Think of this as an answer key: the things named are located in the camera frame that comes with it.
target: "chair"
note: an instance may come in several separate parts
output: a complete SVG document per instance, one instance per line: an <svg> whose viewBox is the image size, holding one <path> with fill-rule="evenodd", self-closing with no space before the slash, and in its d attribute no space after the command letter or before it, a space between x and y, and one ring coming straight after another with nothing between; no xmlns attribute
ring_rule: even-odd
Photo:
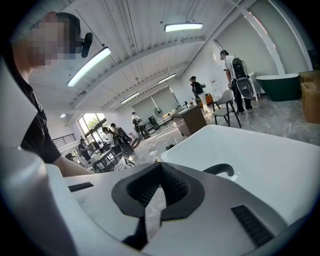
<svg viewBox="0 0 320 256"><path fill-rule="evenodd" d="M226 108L220 108L219 105L221 104L225 104L226 105ZM228 126L230 127L230 115L229 115L229 107L228 107L228 104L230 104L234 114L235 114L235 117L236 117L236 120L238 121L238 124L241 128L241 124L240 124L240 121L239 121L239 118L236 114L236 111L235 111L235 108L233 106L233 103L232 103L232 94L231 94L231 91L228 89L228 90L225 90L221 96L220 99L216 100L214 103L213 103L213 113L212 115L214 116L214 120L215 120L215 124L217 125L217 117L224 117L224 120L227 122Z"/></svg>

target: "floor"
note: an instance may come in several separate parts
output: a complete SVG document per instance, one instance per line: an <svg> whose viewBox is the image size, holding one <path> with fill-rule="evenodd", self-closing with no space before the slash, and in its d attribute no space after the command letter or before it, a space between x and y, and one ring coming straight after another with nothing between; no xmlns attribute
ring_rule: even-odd
<svg viewBox="0 0 320 256"><path fill-rule="evenodd" d="M251 104L253 106L251 114L246 112L245 115L238 116L242 129L320 146L320 124L306 122L301 99L275 102L263 96L258 102L252 100ZM208 125L215 124L215 118L211 113L203 113L203 115ZM223 117L217 117L217 123L228 126ZM152 162L154 156L150 155L151 152L157 151L156 156L160 156L170 144L178 144L185 140L187 137L182 136L173 124L174 122L170 121L162 125L149 139L142 140L130 159L136 164ZM230 126L239 128L234 113L230 114ZM160 213L165 207L165 195L159 188L145 209L148 239L151 239L160 227Z"/></svg>

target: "fluorescent light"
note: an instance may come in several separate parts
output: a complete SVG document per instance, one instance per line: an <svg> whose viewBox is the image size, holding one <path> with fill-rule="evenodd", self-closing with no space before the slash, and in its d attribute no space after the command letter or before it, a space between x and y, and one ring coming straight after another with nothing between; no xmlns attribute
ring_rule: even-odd
<svg viewBox="0 0 320 256"><path fill-rule="evenodd" d="M98 51L94 56L92 56L89 61L87 61L80 70L73 75L73 77L67 82L67 86L74 87L76 83L97 63L102 61L105 57L111 54L108 47L104 47L102 50Z"/></svg>
<svg viewBox="0 0 320 256"><path fill-rule="evenodd" d="M174 78L175 76L176 76L176 74L172 74L172 75L166 77L165 79L160 80L158 82L158 84L160 85L160 84L164 83L165 81L168 81L169 79Z"/></svg>
<svg viewBox="0 0 320 256"><path fill-rule="evenodd" d="M178 30L200 30L204 25L202 23L175 23L167 24L164 26L165 32L178 31Z"/></svg>
<svg viewBox="0 0 320 256"><path fill-rule="evenodd" d="M124 101L121 102L121 104L127 102L128 100L134 98L135 96L139 95L139 92L135 93L134 95L130 96L129 98L126 98Z"/></svg>

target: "wooden table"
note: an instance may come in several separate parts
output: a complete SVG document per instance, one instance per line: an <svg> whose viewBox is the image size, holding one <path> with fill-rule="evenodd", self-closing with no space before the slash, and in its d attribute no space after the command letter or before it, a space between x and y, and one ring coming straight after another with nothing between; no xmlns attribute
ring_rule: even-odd
<svg viewBox="0 0 320 256"><path fill-rule="evenodd" d="M179 109L172 115L181 134L190 136L207 125L199 105Z"/></svg>

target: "white ceiling beam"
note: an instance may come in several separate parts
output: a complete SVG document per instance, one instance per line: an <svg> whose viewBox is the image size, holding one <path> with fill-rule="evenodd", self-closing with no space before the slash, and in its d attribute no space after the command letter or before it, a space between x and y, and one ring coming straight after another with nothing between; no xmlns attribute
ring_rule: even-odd
<svg viewBox="0 0 320 256"><path fill-rule="evenodd" d="M269 50L269 53L275 63L275 66L276 66L276 69L277 69L279 75L284 75L286 73L285 68L284 68L284 65L283 65L283 63L280 59L280 56L276 50L276 47L275 47L274 43L272 42L271 38L269 37L269 35L266 33L265 29L262 27L262 25L257 20L257 18L255 18L253 15L251 15L251 13L243 6L233 2L232 0L227 0L227 1L230 4L232 4L233 6L235 6L239 10L239 12L246 18L246 20L254 27L256 32L262 38L262 41L264 42L265 46Z"/></svg>
<svg viewBox="0 0 320 256"><path fill-rule="evenodd" d="M182 63L182 64L179 64L179 65L173 66L171 72L175 73L180 69L185 69L187 66L188 66L187 63ZM121 94L120 96L114 97L112 100L110 100L109 103L107 103L107 104L105 104L104 106L101 107L102 110L105 111L111 105L114 105L115 101L122 101L123 99L125 99L127 97L130 97L130 95L132 93L136 92L139 88L141 88L142 86L144 86L144 85L146 85L146 84L148 84L148 83L150 83L152 81L156 81L156 83L158 84L159 79L161 77L167 76L167 75L168 75L167 70L164 70L164 71L162 71L160 73L157 73L157 74L155 74L153 76L148 77L143 82L141 82L141 83L137 84L136 86L133 86L131 89L127 90L124 94Z"/></svg>
<svg viewBox="0 0 320 256"><path fill-rule="evenodd" d="M200 37L200 38L193 38L193 39L186 39L186 40L182 40L180 42L181 44L194 44L194 43L205 43L205 39ZM89 87L86 89L87 91L89 91L87 94L79 96L74 103L72 104L72 107L74 109L77 109L79 107L79 105L84 101L84 99L87 97L88 94L90 94L90 92L92 92L97 86L99 86L103 81L105 81L108 77L112 76L114 73L122 70L123 68L125 68L126 66L139 61L151 54L154 54L156 52L171 48L171 47L176 47L177 46L177 41L173 41L173 42L169 42L169 43L165 43L162 45L159 45L157 47L153 47L150 48L148 50L145 50L143 52L140 52L137 55L132 56L131 58L128 58L126 60L124 60L123 62L119 63L118 65L116 65L115 67L109 69L106 73L104 73L103 75L101 75L97 80L95 80L92 84L89 85Z"/></svg>
<svg viewBox="0 0 320 256"><path fill-rule="evenodd" d="M293 33L296 41L298 42L299 44L299 47L302 51L302 54L304 56L304 59L305 59L305 62L306 62L306 65L308 66L308 70L309 71L312 71L314 70L314 68L312 67L312 62L311 62L311 59L310 59L310 56L309 56L309 53L308 53L308 50L307 50L307 47L305 45L305 42L304 40L302 39L299 31L297 30L294 22L290 19L290 17L287 15L287 13L285 12L284 8L285 6L280 2L277 2L275 0L268 0L269 3L277 10L277 12L281 15L281 17L284 19L284 21L287 23L287 25L289 26L291 32Z"/></svg>

